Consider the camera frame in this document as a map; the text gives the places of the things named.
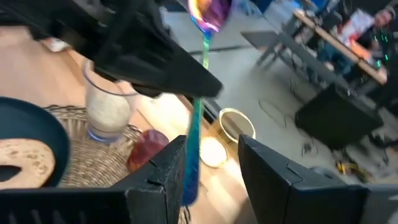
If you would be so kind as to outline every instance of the drinking glass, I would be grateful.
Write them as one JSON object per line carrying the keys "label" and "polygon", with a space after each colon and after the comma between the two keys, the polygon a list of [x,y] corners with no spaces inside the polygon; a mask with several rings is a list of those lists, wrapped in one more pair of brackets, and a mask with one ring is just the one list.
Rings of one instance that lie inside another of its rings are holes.
{"label": "drinking glass", "polygon": [[88,133],[97,141],[115,142],[128,125],[139,94],[128,82],[111,82],[95,73],[89,60],[84,63],[83,75]]}

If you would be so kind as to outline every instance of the red glass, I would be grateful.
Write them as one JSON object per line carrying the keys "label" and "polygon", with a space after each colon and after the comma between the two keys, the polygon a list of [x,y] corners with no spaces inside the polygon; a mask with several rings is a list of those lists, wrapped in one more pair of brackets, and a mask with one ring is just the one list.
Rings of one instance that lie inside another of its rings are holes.
{"label": "red glass", "polygon": [[134,145],[131,151],[127,167],[131,172],[138,170],[138,168],[146,164],[168,143],[169,139],[160,131],[154,129],[144,131],[140,140]]}

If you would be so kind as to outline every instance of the wicker placemat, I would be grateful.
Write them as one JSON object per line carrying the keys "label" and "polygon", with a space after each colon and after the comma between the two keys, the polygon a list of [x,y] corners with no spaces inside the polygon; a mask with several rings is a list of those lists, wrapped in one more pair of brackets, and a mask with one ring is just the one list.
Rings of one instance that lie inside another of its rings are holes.
{"label": "wicker placemat", "polygon": [[[60,187],[110,187],[129,174],[128,156],[142,132],[129,125],[111,145],[94,141],[87,131],[86,108],[51,105],[45,108],[62,123],[71,139],[71,158]],[[180,211],[178,223],[190,223],[188,208]]]}

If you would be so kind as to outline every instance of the black plate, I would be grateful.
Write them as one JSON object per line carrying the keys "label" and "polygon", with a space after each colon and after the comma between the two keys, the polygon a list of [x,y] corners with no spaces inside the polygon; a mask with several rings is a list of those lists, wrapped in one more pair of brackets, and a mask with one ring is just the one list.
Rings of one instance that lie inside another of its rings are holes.
{"label": "black plate", "polygon": [[[70,157],[70,141],[61,123],[48,111],[26,101],[0,97],[0,139],[27,138],[42,141],[54,153],[55,169],[43,187],[56,187]],[[7,169],[0,169],[0,176]]]}

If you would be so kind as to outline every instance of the bread slice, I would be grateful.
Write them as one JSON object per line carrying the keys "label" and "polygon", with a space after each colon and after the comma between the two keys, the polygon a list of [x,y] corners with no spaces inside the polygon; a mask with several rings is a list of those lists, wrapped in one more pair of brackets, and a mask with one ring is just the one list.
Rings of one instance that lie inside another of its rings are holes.
{"label": "bread slice", "polygon": [[48,145],[33,139],[0,140],[0,167],[16,166],[21,171],[0,182],[0,190],[41,187],[54,171],[55,158]]}

